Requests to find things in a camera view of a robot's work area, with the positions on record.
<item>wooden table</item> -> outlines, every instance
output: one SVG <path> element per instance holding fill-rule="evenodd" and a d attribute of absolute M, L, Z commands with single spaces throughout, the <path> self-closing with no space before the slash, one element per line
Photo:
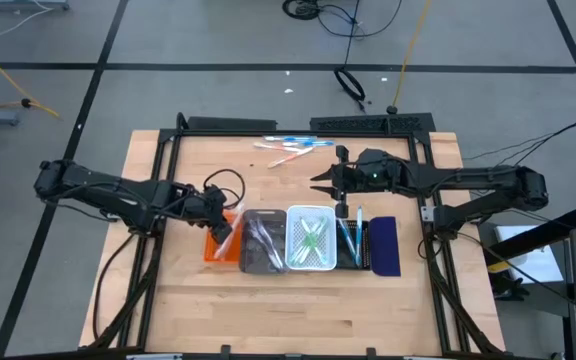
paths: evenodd
<path fill-rule="evenodd" d="M 123 177 L 150 178 L 157 136 L 158 131 L 132 134 Z M 436 166 L 462 166 L 455 134 L 432 133 L 431 139 Z M 308 187 L 312 185 L 310 177 L 337 162 L 334 147 L 318 148 L 295 161 L 267 169 L 269 162 L 283 154 L 254 149 L 255 141 L 259 138 L 183 137 L 175 180 L 200 186 L 208 174 L 232 168 L 245 178 L 247 208 L 333 206 L 328 195 Z M 367 147 L 409 158 L 405 140 L 344 138 L 337 139 L 337 143 L 348 147 L 351 161 Z M 421 147 L 418 152 L 422 157 Z M 240 186 L 228 174 L 211 182 L 235 191 Z M 470 198 L 466 191 L 443 191 L 442 199 L 445 204 L 457 205 Z M 221 345 L 230 344 L 233 353 L 361 355 L 367 347 L 375 347 L 379 355 L 440 355 L 428 270 L 417 255 L 422 234 L 416 200 L 386 193 L 355 194 L 348 196 L 348 204 L 350 214 L 356 213 L 361 204 L 364 219 L 396 217 L 401 277 L 348 270 L 281 276 L 244 274 L 236 265 L 204 263 L 205 229 L 168 221 L 146 350 L 215 353 Z M 462 231 L 477 235 L 471 226 Z M 100 269 L 126 237 L 123 224 L 109 226 Z M 115 259 L 104 279 L 100 329 L 125 300 L 135 244 L 133 241 Z M 472 241 L 457 239 L 452 249 L 464 307 L 492 343 L 504 348 L 481 248 Z M 92 300 L 82 345 L 93 340 Z M 129 344 L 135 342 L 140 312 L 138 305 Z M 447 318 L 452 348 L 458 349 L 449 310 Z"/>

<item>yellow cable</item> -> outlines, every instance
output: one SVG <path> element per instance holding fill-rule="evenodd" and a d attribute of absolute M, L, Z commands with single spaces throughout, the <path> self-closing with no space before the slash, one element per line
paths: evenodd
<path fill-rule="evenodd" d="M 412 36 L 412 40 L 410 40 L 408 50 L 406 51 L 406 56 L 404 56 L 404 63 L 401 65 L 401 72 L 399 73 L 399 82 L 397 83 L 397 92 L 395 93 L 395 99 L 392 101 L 392 106 L 397 105 L 397 99 L 399 98 L 399 93 L 401 92 L 401 85 L 404 83 L 404 74 L 406 72 L 406 65 L 408 65 L 408 59 L 412 54 L 412 49 L 415 47 L 417 37 L 419 37 L 419 33 L 421 32 L 421 27 L 424 25 L 424 20 L 426 20 L 426 14 L 428 13 L 428 8 L 430 8 L 431 2 L 432 0 L 426 0 L 426 4 L 424 5 L 424 9 L 421 12 L 421 16 L 419 17 L 419 20 L 417 20 L 417 29 L 415 30 L 415 34 Z"/>
<path fill-rule="evenodd" d="M 54 111 L 54 110 L 52 110 L 52 109 L 50 109 L 50 108 L 48 108 L 48 107 L 46 107 L 46 106 L 41 105 L 41 104 L 39 103 L 39 101 L 37 101 L 37 99 L 35 99 L 34 97 L 32 97 L 32 95 L 30 95 L 26 90 L 24 90 L 21 86 L 19 86 L 19 85 L 15 82 L 15 80 L 13 80 L 13 79 L 4 71 L 4 69 L 2 69 L 1 67 L 0 67 L 0 74 L 3 75 L 3 77 L 5 77 L 6 80 L 8 80 L 8 82 L 9 82 L 12 86 L 14 86 L 15 89 L 17 89 L 17 91 L 19 91 L 19 93 L 21 93 L 23 96 L 25 96 L 25 97 L 27 97 L 29 100 L 31 100 L 31 104 L 32 104 L 33 106 L 36 106 L 36 107 L 38 107 L 38 108 L 46 111 L 47 113 L 53 115 L 54 117 L 57 117 L 57 118 L 59 117 L 59 114 L 58 114 L 56 111 Z M 0 104 L 0 107 L 8 107 L 8 106 L 10 106 L 10 105 L 12 105 L 12 104 L 13 104 L 13 103 Z"/>

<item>orange container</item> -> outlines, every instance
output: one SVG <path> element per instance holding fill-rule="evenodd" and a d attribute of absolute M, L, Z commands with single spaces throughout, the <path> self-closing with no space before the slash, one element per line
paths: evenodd
<path fill-rule="evenodd" d="M 232 225 L 235 220 L 235 214 L 225 214 L 228 223 Z M 206 232 L 206 244 L 204 246 L 204 261 L 205 262 L 219 262 L 224 264 L 237 264 L 239 263 L 239 255 L 241 254 L 241 234 L 243 232 L 243 219 L 239 221 L 239 225 L 234 229 L 235 235 L 230 244 L 230 249 L 226 252 L 226 256 L 221 259 L 215 258 L 215 252 L 219 249 L 219 244 L 212 238 L 210 231 Z"/>

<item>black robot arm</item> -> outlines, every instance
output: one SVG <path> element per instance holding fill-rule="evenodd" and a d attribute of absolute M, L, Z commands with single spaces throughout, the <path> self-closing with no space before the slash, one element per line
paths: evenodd
<path fill-rule="evenodd" d="M 339 164 L 311 180 L 331 180 L 332 186 L 312 186 L 338 201 L 340 218 L 348 217 L 347 194 L 391 192 L 408 197 L 430 197 L 439 190 L 494 190 L 459 206 L 423 207 L 422 218 L 433 223 L 434 233 L 449 239 L 467 221 L 509 208 L 535 211 L 548 204 L 543 175 L 523 166 L 438 169 L 411 163 L 385 151 L 366 149 L 355 162 L 348 161 L 348 149 L 337 146 Z"/>
<path fill-rule="evenodd" d="M 74 199 L 98 208 L 105 217 L 118 216 L 130 232 L 150 236 L 158 218 L 208 226 L 222 243 L 231 227 L 222 212 L 226 196 L 215 185 L 201 193 L 194 186 L 165 180 L 132 181 L 89 170 L 73 161 L 44 161 L 35 182 L 42 201 Z"/>

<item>clear plastic bin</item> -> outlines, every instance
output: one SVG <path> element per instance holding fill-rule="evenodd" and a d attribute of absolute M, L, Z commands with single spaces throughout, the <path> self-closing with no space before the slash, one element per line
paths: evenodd
<path fill-rule="evenodd" d="M 335 210 L 328 206 L 294 205 L 287 214 L 285 260 L 288 267 L 311 271 L 334 269 L 337 265 Z"/>

